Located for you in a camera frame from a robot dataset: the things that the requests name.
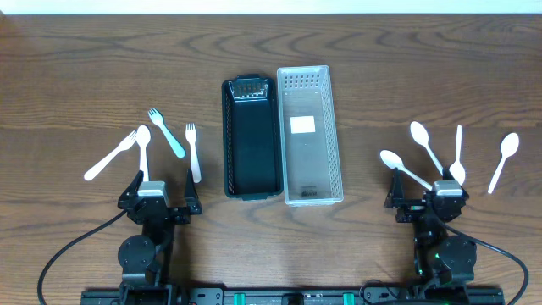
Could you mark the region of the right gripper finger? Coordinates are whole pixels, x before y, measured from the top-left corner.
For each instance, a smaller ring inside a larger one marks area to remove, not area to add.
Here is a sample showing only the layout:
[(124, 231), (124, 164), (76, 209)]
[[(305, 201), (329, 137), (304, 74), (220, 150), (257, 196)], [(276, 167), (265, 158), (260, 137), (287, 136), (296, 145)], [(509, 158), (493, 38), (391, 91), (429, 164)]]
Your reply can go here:
[(391, 186), (387, 197), (390, 200), (402, 200), (404, 198), (404, 191), (401, 182), (401, 172), (398, 168), (393, 169)]
[(442, 174), (443, 180), (455, 180), (454, 177), (451, 175), (449, 168), (450, 167), (443, 168), (443, 174)]

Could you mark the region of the white spoon bowl down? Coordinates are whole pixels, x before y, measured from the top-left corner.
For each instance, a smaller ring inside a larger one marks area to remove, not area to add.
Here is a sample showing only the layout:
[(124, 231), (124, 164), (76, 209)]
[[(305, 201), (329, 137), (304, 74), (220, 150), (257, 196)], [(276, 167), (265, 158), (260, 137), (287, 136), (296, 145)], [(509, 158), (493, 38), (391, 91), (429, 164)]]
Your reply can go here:
[(461, 164), (461, 151), (462, 151), (462, 126), (458, 125), (456, 128), (456, 153), (455, 161), (451, 164), (449, 171), (454, 179), (462, 185), (466, 179), (466, 170)]

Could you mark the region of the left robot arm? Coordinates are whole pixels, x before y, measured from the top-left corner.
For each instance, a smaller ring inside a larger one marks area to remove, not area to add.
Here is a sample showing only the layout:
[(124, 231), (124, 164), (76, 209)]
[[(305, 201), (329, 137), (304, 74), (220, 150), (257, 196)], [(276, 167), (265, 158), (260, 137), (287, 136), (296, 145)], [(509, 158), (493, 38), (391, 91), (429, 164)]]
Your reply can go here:
[(139, 235), (127, 238), (119, 247), (122, 267), (119, 286), (121, 304), (187, 304), (186, 294), (169, 284), (169, 263), (174, 245), (174, 228), (187, 225), (191, 216), (202, 213), (191, 170), (185, 182), (185, 205), (172, 207), (163, 181), (145, 181), (140, 170), (119, 196), (118, 208), (142, 227)]

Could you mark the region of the white spoon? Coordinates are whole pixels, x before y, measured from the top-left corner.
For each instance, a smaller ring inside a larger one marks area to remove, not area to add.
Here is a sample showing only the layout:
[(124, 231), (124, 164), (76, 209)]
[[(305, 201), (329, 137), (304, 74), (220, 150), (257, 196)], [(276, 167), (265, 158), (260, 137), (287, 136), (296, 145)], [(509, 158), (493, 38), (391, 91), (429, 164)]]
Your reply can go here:
[(380, 159), (382, 162), (390, 169), (398, 169), (405, 174), (409, 175), (412, 179), (414, 179), (418, 184), (423, 186), (425, 189), (432, 191), (433, 187), (422, 178), (415, 175), (412, 171), (407, 169), (402, 162), (402, 159), (394, 152), (390, 150), (381, 150), (379, 153)]
[(147, 126), (140, 125), (136, 131), (136, 142), (140, 148), (139, 170), (143, 172), (143, 180), (149, 181), (149, 169), (147, 162), (147, 145), (151, 140), (151, 133)]
[(425, 127), (421, 123), (419, 123), (417, 121), (413, 121), (410, 124), (410, 133), (411, 133), (412, 139), (418, 145), (421, 145), (422, 147), (424, 147), (426, 149), (426, 151), (427, 151), (429, 157), (431, 158), (431, 160), (433, 161), (436, 169), (442, 175), (443, 174), (443, 166), (440, 163), (440, 161), (437, 159), (437, 157), (434, 155), (432, 149), (429, 146), (429, 133), (427, 132)]
[(493, 191), (495, 190), (506, 160), (512, 155), (514, 155), (516, 151), (518, 150), (518, 148), (519, 148), (519, 136), (517, 133), (512, 132), (504, 137), (500, 146), (501, 160), (498, 163), (488, 186), (487, 192), (489, 194), (492, 194)]

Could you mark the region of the mint green plastic fork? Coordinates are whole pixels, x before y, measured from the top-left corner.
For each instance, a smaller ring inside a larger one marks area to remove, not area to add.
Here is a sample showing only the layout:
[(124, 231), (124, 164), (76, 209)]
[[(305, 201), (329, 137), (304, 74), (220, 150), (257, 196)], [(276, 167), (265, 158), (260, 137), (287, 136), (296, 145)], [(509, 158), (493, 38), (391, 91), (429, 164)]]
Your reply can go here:
[(147, 113), (150, 120), (162, 131), (175, 156), (183, 158), (185, 156), (185, 149), (166, 126), (162, 114), (155, 108), (149, 109)]

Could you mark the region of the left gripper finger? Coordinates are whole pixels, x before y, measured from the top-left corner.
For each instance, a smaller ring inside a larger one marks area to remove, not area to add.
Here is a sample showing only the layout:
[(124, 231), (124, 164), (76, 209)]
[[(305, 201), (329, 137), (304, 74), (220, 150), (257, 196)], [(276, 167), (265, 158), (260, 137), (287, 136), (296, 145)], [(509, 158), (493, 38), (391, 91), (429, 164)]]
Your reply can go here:
[(197, 206), (198, 205), (198, 195), (196, 192), (195, 182), (192, 176), (192, 170), (187, 170), (186, 182), (185, 182), (185, 193), (184, 199), (188, 206)]
[(128, 185), (128, 187), (124, 190), (124, 192), (119, 196), (120, 202), (126, 202), (131, 200), (132, 198), (137, 197), (137, 191), (143, 181), (144, 178), (144, 172), (142, 170), (139, 170), (136, 174), (133, 181)]

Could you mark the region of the white fork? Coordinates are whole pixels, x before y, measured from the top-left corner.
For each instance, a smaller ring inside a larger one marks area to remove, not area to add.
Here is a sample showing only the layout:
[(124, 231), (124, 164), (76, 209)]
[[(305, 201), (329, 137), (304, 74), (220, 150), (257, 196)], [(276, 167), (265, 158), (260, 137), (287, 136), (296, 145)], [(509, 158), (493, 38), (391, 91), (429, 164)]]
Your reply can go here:
[(194, 123), (188, 123), (185, 127), (185, 138), (190, 144), (191, 150), (191, 172), (195, 183), (200, 183), (202, 180), (202, 172), (198, 160), (196, 150), (196, 125)]
[(86, 181), (93, 180), (119, 153), (130, 149), (136, 142), (136, 131), (133, 130), (129, 135), (124, 138), (118, 146), (106, 155), (103, 159), (93, 165), (84, 173), (84, 179)]

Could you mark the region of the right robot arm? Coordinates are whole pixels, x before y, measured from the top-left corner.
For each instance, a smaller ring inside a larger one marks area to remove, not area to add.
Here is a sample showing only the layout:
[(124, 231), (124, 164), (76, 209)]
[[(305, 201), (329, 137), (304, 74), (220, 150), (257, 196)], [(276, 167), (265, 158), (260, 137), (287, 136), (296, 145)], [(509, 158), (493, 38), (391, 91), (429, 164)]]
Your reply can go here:
[(407, 199), (401, 172), (393, 169), (385, 208), (397, 210), (395, 221), (414, 229), (414, 268), (419, 278), (402, 296), (406, 299), (469, 302), (466, 284), (473, 280), (477, 246), (465, 237), (449, 236), (445, 224), (461, 215), (469, 195), (444, 173), (421, 199)]

